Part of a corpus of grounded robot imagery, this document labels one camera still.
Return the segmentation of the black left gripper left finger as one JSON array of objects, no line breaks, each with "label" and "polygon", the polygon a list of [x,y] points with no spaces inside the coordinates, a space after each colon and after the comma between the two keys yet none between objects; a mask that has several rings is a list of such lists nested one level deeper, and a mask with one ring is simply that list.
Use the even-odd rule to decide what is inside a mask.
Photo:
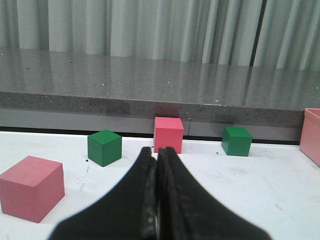
[{"label": "black left gripper left finger", "polygon": [[97,202],[61,221],[51,240],[155,240],[157,162],[143,147],[126,175]]}]

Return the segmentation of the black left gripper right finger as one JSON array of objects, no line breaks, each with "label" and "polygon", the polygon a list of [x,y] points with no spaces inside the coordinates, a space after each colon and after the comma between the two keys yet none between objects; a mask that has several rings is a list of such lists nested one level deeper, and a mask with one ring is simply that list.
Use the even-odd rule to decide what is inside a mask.
[{"label": "black left gripper right finger", "polygon": [[172,147],[158,152],[157,200],[161,240],[271,239],[210,195]]}]

